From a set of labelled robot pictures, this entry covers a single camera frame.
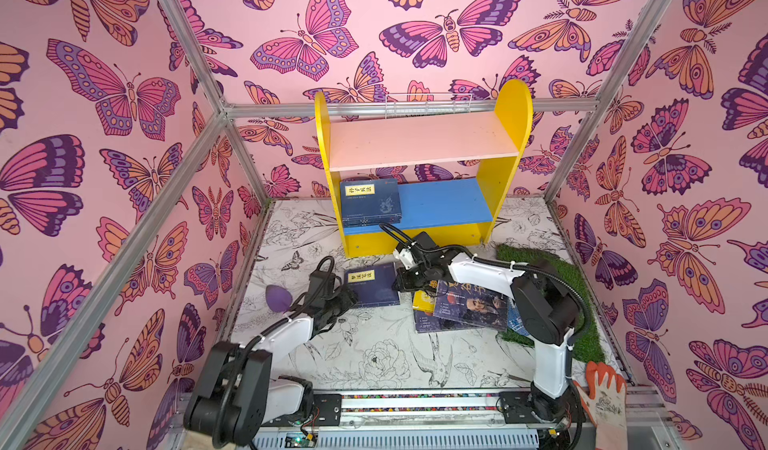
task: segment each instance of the orange and white glove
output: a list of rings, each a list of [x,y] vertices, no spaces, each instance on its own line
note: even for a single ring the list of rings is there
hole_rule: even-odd
[[[627,450],[627,381],[613,367],[590,362],[587,383],[589,394],[576,387],[597,432],[596,450]]]

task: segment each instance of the bookshelf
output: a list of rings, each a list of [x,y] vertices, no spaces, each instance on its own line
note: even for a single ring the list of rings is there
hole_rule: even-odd
[[[391,253],[396,242],[378,225],[343,227],[342,171],[479,160],[476,178],[402,184],[402,221],[414,236],[427,231],[438,245],[476,245],[491,239],[498,213],[531,134],[528,87],[507,82],[493,112],[427,115],[331,125],[322,93],[315,96],[317,141],[344,252],[349,258]]]

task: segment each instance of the purple egg-shaped object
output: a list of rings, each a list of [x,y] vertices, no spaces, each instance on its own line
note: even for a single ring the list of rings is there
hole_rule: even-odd
[[[293,303],[293,296],[289,291],[279,285],[266,286],[266,305],[273,312],[282,313],[288,311]]]

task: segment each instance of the green turf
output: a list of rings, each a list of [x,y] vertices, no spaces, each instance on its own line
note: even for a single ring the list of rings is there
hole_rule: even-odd
[[[568,282],[576,292],[581,295],[584,302],[587,303],[589,311],[592,312],[591,300],[589,298],[589,290],[584,283],[584,279],[581,278],[581,272],[578,268],[571,263],[563,261],[560,257],[554,253],[540,251],[532,248],[513,248],[509,245],[501,244],[496,249],[496,258],[504,262],[528,262],[533,263],[540,258],[545,258],[552,262],[552,265],[558,269],[558,273],[562,279]],[[600,347],[600,339],[598,338],[598,328],[595,325],[594,312],[592,312],[592,324],[587,332],[581,339],[576,342],[574,346],[574,359],[581,362],[605,362],[605,354]],[[509,342],[516,342],[522,345],[533,346],[533,340],[520,335],[512,329],[507,329],[502,334],[504,340]]]

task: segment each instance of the yellow title label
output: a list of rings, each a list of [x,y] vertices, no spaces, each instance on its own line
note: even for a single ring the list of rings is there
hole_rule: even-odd
[[[376,272],[373,270],[370,270],[370,271],[350,273],[349,275],[346,276],[346,281],[348,283],[365,282],[365,281],[372,281],[375,278],[376,278]]]
[[[350,185],[346,188],[346,194],[349,195],[370,195],[375,194],[376,190],[373,187],[373,184],[367,184],[367,185]]]

